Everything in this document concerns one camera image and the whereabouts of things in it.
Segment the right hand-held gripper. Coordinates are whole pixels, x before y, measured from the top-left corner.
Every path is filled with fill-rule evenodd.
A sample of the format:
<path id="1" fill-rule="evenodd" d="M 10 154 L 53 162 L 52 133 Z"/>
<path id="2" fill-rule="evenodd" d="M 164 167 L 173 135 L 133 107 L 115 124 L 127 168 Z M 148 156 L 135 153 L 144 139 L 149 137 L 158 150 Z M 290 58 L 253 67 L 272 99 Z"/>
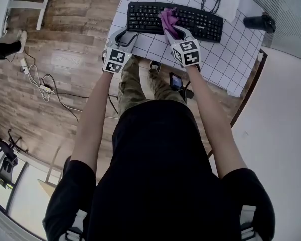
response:
<path id="1" fill-rule="evenodd" d="M 188 29 L 180 26 L 174 26 L 172 29 L 165 28 L 164 35 L 171 46 L 173 57 L 182 67 L 199 64 L 200 46 Z"/>

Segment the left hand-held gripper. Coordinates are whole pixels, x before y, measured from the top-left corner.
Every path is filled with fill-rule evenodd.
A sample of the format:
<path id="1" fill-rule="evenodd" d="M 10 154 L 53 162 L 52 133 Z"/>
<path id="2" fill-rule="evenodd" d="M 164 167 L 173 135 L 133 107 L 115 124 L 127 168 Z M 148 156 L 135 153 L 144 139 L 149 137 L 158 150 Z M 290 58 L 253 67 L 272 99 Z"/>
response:
<path id="1" fill-rule="evenodd" d="M 138 33 L 126 32 L 127 28 L 121 28 L 111 34 L 102 53 L 103 71 L 119 73 L 132 57 Z"/>

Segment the purple cloth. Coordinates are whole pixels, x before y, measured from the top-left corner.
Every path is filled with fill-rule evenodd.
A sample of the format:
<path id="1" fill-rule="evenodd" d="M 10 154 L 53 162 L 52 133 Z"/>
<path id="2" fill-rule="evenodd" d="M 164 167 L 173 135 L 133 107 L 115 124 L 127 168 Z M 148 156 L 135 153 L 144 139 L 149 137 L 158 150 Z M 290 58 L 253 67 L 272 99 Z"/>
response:
<path id="1" fill-rule="evenodd" d="M 175 39 L 178 39 L 178 33 L 174 29 L 174 26 L 176 25 L 178 18 L 176 18 L 173 13 L 176 12 L 176 7 L 174 8 L 164 8 L 162 11 L 159 12 L 158 17 L 161 21 L 161 25 L 163 28 L 163 31 L 168 31 L 168 33 L 174 37 Z"/>

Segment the black keyboard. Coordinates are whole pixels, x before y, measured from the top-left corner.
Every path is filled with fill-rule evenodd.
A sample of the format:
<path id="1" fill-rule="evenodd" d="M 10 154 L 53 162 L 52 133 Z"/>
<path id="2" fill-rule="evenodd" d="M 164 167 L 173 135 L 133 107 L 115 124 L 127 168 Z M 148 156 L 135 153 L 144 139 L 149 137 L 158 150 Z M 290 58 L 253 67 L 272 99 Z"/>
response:
<path id="1" fill-rule="evenodd" d="M 163 2 L 130 2 L 127 10 L 127 27 L 130 31 L 162 35 L 158 14 L 165 8 L 174 9 L 177 26 L 183 27 L 201 41 L 220 43 L 223 19 L 213 13 L 196 8 Z"/>

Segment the person's left forearm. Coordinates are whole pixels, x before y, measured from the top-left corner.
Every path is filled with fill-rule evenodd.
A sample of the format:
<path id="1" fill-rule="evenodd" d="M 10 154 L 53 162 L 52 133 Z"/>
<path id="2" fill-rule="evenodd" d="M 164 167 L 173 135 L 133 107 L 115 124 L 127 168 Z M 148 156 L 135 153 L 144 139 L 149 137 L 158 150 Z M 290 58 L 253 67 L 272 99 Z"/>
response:
<path id="1" fill-rule="evenodd" d="M 96 82 L 81 113 L 77 126 L 75 145 L 71 160 L 87 164 L 93 172 L 97 170 L 98 152 L 102 140 L 106 106 L 113 74 L 103 72 Z"/>

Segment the person's right forearm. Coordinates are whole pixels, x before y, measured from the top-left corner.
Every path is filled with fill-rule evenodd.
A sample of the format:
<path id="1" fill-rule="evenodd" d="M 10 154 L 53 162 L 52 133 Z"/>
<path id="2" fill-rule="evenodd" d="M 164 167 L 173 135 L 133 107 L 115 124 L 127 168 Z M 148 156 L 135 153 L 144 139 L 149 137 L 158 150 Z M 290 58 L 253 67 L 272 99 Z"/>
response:
<path id="1" fill-rule="evenodd" d="M 218 177 L 246 168 L 246 164 L 235 143 L 230 122 L 213 92 L 202 78 L 197 67 L 186 67 L 197 102 L 201 121 L 211 145 Z"/>

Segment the black device with screen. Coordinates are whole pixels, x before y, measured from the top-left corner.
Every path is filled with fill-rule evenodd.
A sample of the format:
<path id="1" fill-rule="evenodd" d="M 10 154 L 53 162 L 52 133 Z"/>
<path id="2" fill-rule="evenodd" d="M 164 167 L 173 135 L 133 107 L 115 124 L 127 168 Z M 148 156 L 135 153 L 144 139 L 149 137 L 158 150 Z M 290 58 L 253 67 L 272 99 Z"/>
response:
<path id="1" fill-rule="evenodd" d="M 178 75 L 170 72 L 169 73 L 169 80 L 170 80 L 170 88 L 174 91 L 179 91 L 183 87 L 183 82 L 181 77 Z"/>

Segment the person's camouflage trousers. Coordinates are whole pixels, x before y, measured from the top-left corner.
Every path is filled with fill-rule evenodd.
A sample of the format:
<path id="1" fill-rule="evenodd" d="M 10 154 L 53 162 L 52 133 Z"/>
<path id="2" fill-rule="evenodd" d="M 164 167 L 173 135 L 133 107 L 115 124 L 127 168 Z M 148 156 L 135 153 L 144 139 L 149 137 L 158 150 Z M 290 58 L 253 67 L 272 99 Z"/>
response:
<path id="1" fill-rule="evenodd" d="M 148 85 L 155 100 L 172 100 L 186 105 L 183 98 L 176 91 L 171 90 L 159 73 L 148 71 Z M 121 82 L 118 88 L 118 116 L 122 116 L 128 109 L 148 102 L 140 83 L 139 61 L 132 56 L 121 72 Z"/>

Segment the white checked tablecloth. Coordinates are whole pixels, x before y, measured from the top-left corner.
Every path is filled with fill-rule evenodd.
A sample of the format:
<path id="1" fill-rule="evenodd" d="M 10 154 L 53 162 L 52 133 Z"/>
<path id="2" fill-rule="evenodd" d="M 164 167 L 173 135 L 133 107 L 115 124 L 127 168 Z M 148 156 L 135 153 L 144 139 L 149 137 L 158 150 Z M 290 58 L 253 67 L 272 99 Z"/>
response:
<path id="1" fill-rule="evenodd" d="M 120 0 L 109 34 L 127 26 L 128 4 L 130 2 L 165 2 L 209 11 L 216 0 Z M 263 12 L 254 0 L 240 0 L 236 18 L 232 22 L 223 21 L 221 41 L 214 44 L 199 41 L 201 51 L 201 75 L 228 91 L 229 95 L 239 97 L 258 57 L 265 32 L 245 27 L 243 19 L 259 16 Z"/>

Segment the white paper sheet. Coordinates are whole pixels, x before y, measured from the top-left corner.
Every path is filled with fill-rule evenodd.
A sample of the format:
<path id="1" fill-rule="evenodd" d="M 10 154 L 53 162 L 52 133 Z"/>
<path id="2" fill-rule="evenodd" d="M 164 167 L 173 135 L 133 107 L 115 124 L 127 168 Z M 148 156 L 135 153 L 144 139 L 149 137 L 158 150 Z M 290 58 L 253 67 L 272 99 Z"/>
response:
<path id="1" fill-rule="evenodd" d="M 239 4 L 240 0 L 220 0 L 216 14 L 228 22 L 232 22 L 236 18 Z"/>

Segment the black bottle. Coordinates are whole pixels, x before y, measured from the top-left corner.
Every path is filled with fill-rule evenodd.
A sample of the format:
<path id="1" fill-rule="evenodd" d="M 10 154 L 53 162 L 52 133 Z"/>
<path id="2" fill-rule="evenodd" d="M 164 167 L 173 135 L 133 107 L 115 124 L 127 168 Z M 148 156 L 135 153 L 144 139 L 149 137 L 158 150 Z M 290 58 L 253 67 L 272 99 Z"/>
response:
<path id="1" fill-rule="evenodd" d="M 243 23 L 248 29 L 262 30 L 267 33 L 274 33 L 276 30 L 275 20 L 268 14 L 245 17 Z"/>

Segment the glass partition with blinds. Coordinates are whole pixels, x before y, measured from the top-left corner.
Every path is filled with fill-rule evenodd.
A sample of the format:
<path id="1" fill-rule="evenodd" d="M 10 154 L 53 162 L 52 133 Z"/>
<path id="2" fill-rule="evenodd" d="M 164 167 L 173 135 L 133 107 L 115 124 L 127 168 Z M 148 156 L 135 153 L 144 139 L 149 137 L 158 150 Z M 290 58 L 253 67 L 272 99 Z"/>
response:
<path id="1" fill-rule="evenodd" d="M 276 23 L 262 45 L 301 59 L 301 0 L 254 0 Z"/>

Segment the person's black shirt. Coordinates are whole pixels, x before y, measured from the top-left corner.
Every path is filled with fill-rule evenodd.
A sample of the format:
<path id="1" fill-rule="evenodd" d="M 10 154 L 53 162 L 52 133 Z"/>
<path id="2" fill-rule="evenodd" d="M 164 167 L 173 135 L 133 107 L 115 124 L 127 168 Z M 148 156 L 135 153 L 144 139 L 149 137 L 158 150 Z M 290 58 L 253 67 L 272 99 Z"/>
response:
<path id="1" fill-rule="evenodd" d="M 120 117 L 112 139 L 100 181 L 87 164 L 70 161 L 43 220 L 48 241 L 241 241 L 244 206 L 256 208 L 252 227 L 262 240 L 273 239 L 274 209 L 256 174 L 242 168 L 218 178 L 185 105 L 135 106 Z"/>

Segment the black office chair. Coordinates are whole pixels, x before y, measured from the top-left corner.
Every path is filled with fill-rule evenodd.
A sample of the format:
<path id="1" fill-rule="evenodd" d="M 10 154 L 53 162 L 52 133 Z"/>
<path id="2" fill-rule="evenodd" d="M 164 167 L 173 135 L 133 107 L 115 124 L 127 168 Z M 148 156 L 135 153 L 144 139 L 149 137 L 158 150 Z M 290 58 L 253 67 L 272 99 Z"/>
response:
<path id="1" fill-rule="evenodd" d="M 18 141 L 22 140 L 19 136 L 16 140 L 11 135 L 12 129 L 8 129 L 8 142 L 0 139 L 0 185 L 4 189 L 13 190 L 20 182 L 20 178 L 24 172 L 24 168 L 20 171 L 15 183 L 13 182 L 13 169 L 18 165 L 18 157 L 15 154 L 17 152 L 27 152 L 28 149 L 23 150 L 17 145 Z"/>

